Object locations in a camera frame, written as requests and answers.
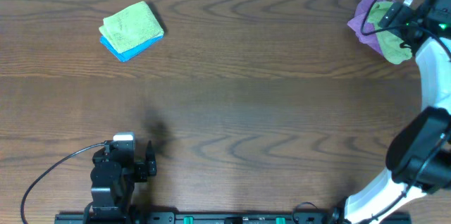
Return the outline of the green cloth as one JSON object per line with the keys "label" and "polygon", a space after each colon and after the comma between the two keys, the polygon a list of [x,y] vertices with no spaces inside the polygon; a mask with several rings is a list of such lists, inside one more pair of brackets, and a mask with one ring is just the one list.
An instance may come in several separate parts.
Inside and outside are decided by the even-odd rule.
{"label": "green cloth", "polygon": [[99,31],[120,54],[164,35],[163,28],[145,1],[104,18]]}
{"label": "green cloth", "polygon": [[[372,7],[367,22],[373,24],[374,30],[380,30],[378,25],[383,19],[383,16],[388,12],[388,9],[393,5],[390,1],[376,2]],[[409,49],[401,49],[400,45],[403,41],[389,31],[376,33],[382,55],[385,59],[395,65],[401,64],[412,57],[412,52]]]}

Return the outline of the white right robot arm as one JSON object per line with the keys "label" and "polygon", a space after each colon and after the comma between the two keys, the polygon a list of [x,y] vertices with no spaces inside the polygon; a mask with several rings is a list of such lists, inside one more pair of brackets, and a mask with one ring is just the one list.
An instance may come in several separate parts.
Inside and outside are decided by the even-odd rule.
{"label": "white right robot arm", "polygon": [[402,23],[402,40],[415,55],[421,76],[422,111],[392,141],[385,168],[346,198],[331,223],[382,223],[415,199],[450,188],[450,8],[425,2],[415,11],[395,4],[383,25]]}

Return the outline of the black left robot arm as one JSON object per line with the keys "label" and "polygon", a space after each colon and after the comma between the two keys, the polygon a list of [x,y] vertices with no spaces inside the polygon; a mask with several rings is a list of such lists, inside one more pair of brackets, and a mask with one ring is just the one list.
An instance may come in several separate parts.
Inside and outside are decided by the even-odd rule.
{"label": "black left robot arm", "polygon": [[143,223],[145,218],[131,205],[135,185],[157,173],[151,142],[144,157],[135,160],[135,140],[106,141],[92,157],[92,202],[85,208],[84,223]]}

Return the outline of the folded blue cloth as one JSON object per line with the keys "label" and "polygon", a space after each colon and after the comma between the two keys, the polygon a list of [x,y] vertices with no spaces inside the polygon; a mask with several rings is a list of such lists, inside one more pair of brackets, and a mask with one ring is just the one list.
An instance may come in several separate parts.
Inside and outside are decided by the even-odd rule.
{"label": "folded blue cloth", "polygon": [[100,43],[103,44],[120,62],[127,62],[130,59],[136,57],[140,53],[142,53],[144,50],[148,49],[155,43],[159,42],[161,39],[163,39],[163,35],[159,37],[155,37],[152,39],[148,39],[147,41],[128,49],[127,51],[124,51],[122,53],[117,52],[113,46],[110,44],[110,42],[105,38],[104,36],[100,37]]}

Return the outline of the folded green cloth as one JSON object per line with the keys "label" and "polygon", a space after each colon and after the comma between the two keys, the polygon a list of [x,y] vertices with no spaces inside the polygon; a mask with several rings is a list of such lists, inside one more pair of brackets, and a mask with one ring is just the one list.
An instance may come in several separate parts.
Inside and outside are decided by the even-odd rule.
{"label": "folded green cloth", "polygon": [[163,28],[145,1],[104,18],[99,31],[120,54],[164,35]]}

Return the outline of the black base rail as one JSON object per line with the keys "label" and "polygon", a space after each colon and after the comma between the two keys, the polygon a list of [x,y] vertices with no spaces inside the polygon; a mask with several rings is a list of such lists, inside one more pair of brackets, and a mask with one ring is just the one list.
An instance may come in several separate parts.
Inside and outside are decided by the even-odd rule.
{"label": "black base rail", "polygon": [[[82,223],[139,223],[139,224],[322,224],[327,221],[327,213],[315,211],[299,212],[295,220],[289,214],[209,214],[188,213],[176,214],[172,212],[153,212],[136,217],[133,222],[119,220],[97,220],[91,215],[87,220],[83,214],[57,214],[55,224],[82,224]],[[393,213],[382,224],[412,224],[408,213]]]}

